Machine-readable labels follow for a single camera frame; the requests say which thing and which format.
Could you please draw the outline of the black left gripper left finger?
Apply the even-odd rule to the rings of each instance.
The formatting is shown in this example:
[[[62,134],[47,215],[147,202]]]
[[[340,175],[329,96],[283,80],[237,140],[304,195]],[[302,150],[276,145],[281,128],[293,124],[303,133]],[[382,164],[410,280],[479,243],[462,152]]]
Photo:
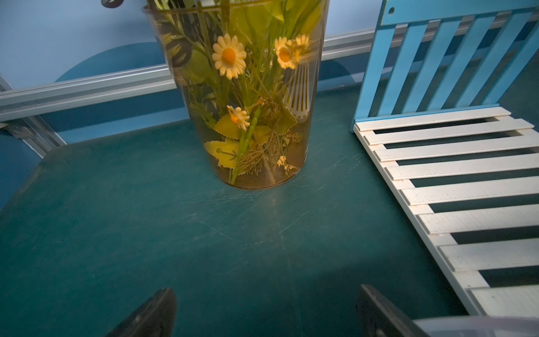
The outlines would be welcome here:
[[[171,336],[176,313],[177,300],[173,289],[160,289],[106,337]]]

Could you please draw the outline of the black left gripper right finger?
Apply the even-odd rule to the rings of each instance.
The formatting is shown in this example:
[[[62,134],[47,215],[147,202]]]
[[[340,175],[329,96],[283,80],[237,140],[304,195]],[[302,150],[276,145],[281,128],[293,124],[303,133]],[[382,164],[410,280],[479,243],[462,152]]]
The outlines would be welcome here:
[[[357,315],[363,336],[428,336],[374,286],[362,284]]]

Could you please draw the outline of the blue and white slatted shelf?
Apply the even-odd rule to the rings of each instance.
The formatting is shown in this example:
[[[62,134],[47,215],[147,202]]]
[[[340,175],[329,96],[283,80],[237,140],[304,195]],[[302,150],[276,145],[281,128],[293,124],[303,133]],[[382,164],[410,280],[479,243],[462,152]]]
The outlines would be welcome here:
[[[353,132],[473,315],[537,317],[538,285],[493,287],[485,270],[538,265],[538,240],[459,244],[458,233],[538,227],[538,133],[499,100],[538,51],[537,1],[384,1]]]

